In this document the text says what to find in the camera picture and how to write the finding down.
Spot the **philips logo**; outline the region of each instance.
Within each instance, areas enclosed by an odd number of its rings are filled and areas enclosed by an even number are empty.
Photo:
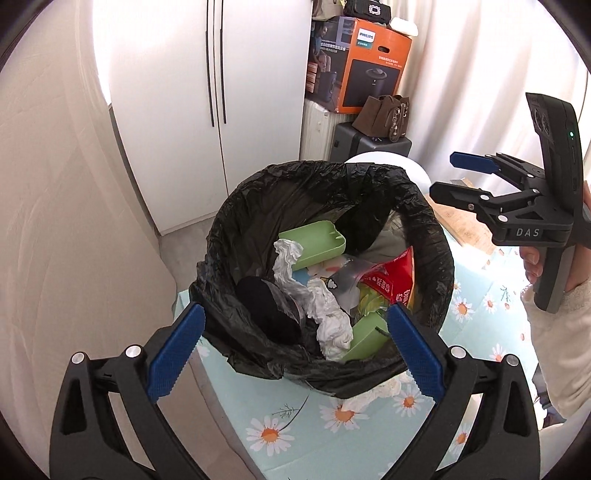
[[[357,34],[357,40],[363,40],[368,43],[373,43],[375,39],[375,32],[365,30],[363,28],[359,29],[359,33]]]

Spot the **crumpled tissue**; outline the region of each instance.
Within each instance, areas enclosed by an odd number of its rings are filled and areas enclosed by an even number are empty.
[[[411,383],[413,378],[406,372],[396,377],[392,377],[383,383],[380,383],[371,390],[348,398],[343,402],[343,410],[363,411],[367,406],[377,398],[395,397],[402,390],[402,384]]]
[[[301,257],[304,248],[293,240],[279,239],[274,243],[278,254],[273,272],[276,285],[293,298],[306,316],[319,325],[316,338],[327,360],[337,361],[350,349],[353,328],[349,316],[341,310],[335,296],[319,278],[312,278],[307,286],[292,278],[291,267]]]

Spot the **suitcase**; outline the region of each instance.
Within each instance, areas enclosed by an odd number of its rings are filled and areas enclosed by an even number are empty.
[[[300,160],[328,160],[333,144],[335,126],[352,122],[356,115],[329,112],[312,100],[304,100],[301,129]]]
[[[412,145],[407,137],[401,137],[397,142],[391,142],[387,138],[368,137],[354,129],[351,122],[347,122],[335,127],[329,161],[344,163],[355,155],[372,151],[391,152],[408,157]]]

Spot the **orange box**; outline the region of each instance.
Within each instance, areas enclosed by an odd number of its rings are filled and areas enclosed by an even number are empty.
[[[306,97],[332,112],[359,113],[369,96],[396,93],[410,45],[410,38],[359,18],[314,21]]]

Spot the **gray suitcase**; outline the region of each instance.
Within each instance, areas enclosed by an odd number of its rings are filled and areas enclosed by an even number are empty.
[[[335,137],[329,161],[345,163],[355,155],[373,151],[397,153],[408,157],[412,145],[407,137],[401,137],[397,142],[391,142],[387,138],[368,137],[354,129],[352,122],[347,122],[335,127]]]

